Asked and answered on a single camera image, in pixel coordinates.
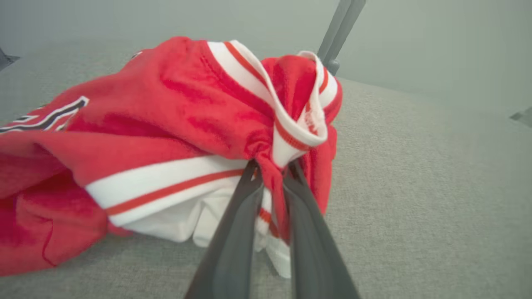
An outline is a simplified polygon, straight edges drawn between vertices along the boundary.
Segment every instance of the white stripe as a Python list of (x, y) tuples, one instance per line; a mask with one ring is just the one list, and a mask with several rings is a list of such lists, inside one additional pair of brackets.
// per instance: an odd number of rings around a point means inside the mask
[[(264, 188), (263, 194), (262, 194), (262, 203), (261, 208), (263, 208), (265, 211), (270, 213), (271, 215), (271, 191), (268, 188)], [(263, 236), (265, 236), (268, 233), (268, 230), (270, 228), (270, 223), (264, 221), (260, 216), (257, 217), (255, 222), (255, 227), (257, 229), (257, 232)]]
[(292, 276), (290, 266), (290, 247), (286, 245), (283, 240), (268, 235), (266, 252), (279, 275), (283, 278), (290, 278)]
[(336, 94), (338, 93), (338, 82), (336, 82), (336, 78), (333, 77), (329, 72), (328, 75), (329, 81), (327, 83), (327, 86), (320, 94), (320, 103), (321, 107), (323, 108), (327, 107), (330, 103), (332, 103), (336, 97)]
[(142, 51), (140, 52), (137, 52), (135, 53), (135, 55), (133, 55), (129, 60), (133, 60), (134, 58), (136, 58), (137, 56), (141, 55), (142, 54)]
[(61, 125), (57, 126), (57, 128), (55, 128), (54, 131), (61, 131), (62, 129), (64, 129), (64, 127), (67, 126), (67, 123), (68, 123), (68, 121), (65, 122), (64, 124), (61, 124)]
[[(74, 102), (70, 103), (70, 104), (67, 104), (63, 107), (60, 107), (60, 108), (57, 108), (56, 110), (48, 113), (47, 116), (45, 116), (44, 119), (42, 119), (41, 121), (37, 122), (37, 123), (34, 123), (34, 124), (16, 124), (14, 126), (9, 126), (9, 127), (2, 127), (2, 129), (8, 129), (8, 128), (14, 128), (14, 127), (19, 127), (19, 128), (34, 128), (34, 127), (38, 127), (40, 126), (41, 124), (45, 123), (46, 121), (48, 121), (48, 119), (55, 115), (56, 113), (59, 113), (61, 111), (64, 111), (64, 110), (67, 110), (68, 108), (71, 108), (71, 107), (74, 107), (76, 106), (78, 103), (81, 103), (83, 102), (84, 105), (83, 107), (87, 106), (87, 104), (89, 103), (89, 99), (84, 97), (84, 96), (81, 96), (79, 97), (79, 99), (75, 100)], [(60, 119), (63, 119), (65, 117), (70, 117), (76, 113), (78, 113), (78, 111), (80, 110), (80, 108), (77, 108), (76, 110), (73, 110), (73, 111), (70, 111), (68, 113), (63, 113), (63, 114), (60, 114), (58, 117), (56, 117), (54, 119), (54, 121), (48, 125), (46, 128), (42, 129), (42, 131), (46, 131), (48, 130), (49, 128), (53, 127)], [(23, 131), (21, 129), (11, 129), (10, 131)]]
[[(244, 57), (251, 64), (251, 66), (262, 76), (262, 78), (264, 78), (264, 81), (267, 85), (266, 90), (269, 91), (269, 94), (272, 98), (272, 102), (269, 102), (269, 99), (267, 98), (261, 98), (274, 108), (276, 117), (279, 119), (279, 122), (282, 124), (285, 130), (289, 132), (294, 138), (310, 146), (317, 146), (327, 140), (327, 130), (322, 129), (321, 134), (318, 134), (318, 136), (316, 136), (310, 133), (307, 127), (302, 128), (301, 126), (299, 126), (298, 123), (288, 115), (285, 108), (281, 105), (281, 102), (275, 92), (271, 79), (264, 67), (262, 66), (260, 60), (257, 59), (257, 57), (255, 57), (255, 55), (253, 55), (253, 53), (248, 48), (246, 48), (246, 46), (242, 45), (238, 41), (232, 40), (230, 43), (238, 50), (242, 57)], [(230, 76), (235, 81), (237, 81), (237, 83), (239, 83), (243, 87), (246, 87), (247, 89), (254, 88), (254, 91), (250, 89), (254, 93), (258, 92), (258, 86), (256, 84), (257, 82), (258, 84), (262, 83), (260, 83), (258, 79), (256, 79), (243, 66), (240, 65), (240, 63), (233, 57), (229, 50), (227, 50), (225, 44), (209, 43), (209, 48), (212, 51), (217, 62), (221, 65), (221, 67), (225, 70), (227, 74), (230, 74)], [(319, 61), (318, 57), (311, 52), (300, 52), (300, 56), (304, 56), (316, 61), (316, 67), (318, 69), (317, 77), (314, 83), (310, 101), (313, 102), (311, 106), (313, 109), (315, 109), (315, 111), (321, 110), (320, 103), (318, 100), (318, 84), (323, 81), (323, 65)]]
[(30, 121), (32, 119), (35, 119), (37, 117), (39, 117), (39, 115), (24, 115), (23, 117), (21, 117), (21, 118), (24, 118), (24, 119), (22, 119), (22, 120), (14, 120), (13, 122), (24, 123), (24, 122), (28, 122), (28, 121)]
[(279, 134), (277, 126), (274, 126), (271, 157), (277, 167), (285, 167), (290, 161), (300, 157), (303, 154), (304, 152), (289, 145)]
[(244, 160), (204, 156), (152, 164), (97, 180), (86, 186), (87, 192), (103, 208), (194, 178), (227, 170), (243, 169)]
[(171, 219), (167, 219), (167, 223), (178, 222), (178, 220), (188, 219), (189, 217), (197, 219), (200, 216), (200, 210), (197, 210), (197, 215), (192, 215), (192, 206), (196, 206), (196, 203), (200, 200), (208, 200), (209, 195), (216, 192), (217, 190), (224, 188), (231, 188), (232, 190), (234, 190), (236, 188), (236, 185), (238, 184), (239, 179), (240, 176), (236, 176), (197, 185), (195, 187), (185, 189), (181, 192), (159, 198), (156, 201), (146, 203), (129, 211), (110, 216), (109, 220), (116, 226), (124, 226), (128, 223), (145, 218), (151, 214), (163, 211), (172, 206), (176, 207), (172, 208), (173, 213), (171, 213)]
[(210, 41), (208, 45), (216, 61), (234, 81), (273, 107), (273, 98), (266, 86), (236, 60), (224, 43)]

